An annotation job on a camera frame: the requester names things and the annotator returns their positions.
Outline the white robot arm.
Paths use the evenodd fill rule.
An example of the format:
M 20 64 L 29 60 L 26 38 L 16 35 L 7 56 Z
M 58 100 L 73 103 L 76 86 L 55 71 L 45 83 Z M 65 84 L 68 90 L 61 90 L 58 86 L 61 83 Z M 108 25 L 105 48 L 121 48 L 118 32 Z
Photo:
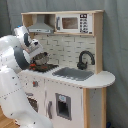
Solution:
M 32 108 L 18 78 L 42 48 L 25 26 L 14 32 L 0 38 L 0 107 L 6 117 L 19 123 L 19 128 L 53 128 L 49 118 Z

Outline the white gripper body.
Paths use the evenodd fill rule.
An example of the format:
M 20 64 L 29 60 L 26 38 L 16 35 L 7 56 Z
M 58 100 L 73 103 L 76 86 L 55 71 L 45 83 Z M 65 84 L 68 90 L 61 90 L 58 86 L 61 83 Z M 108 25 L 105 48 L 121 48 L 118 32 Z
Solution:
M 43 52 L 43 46 L 37 39 L 25 40 L 23 49 L 29 54 L 30 58 Z

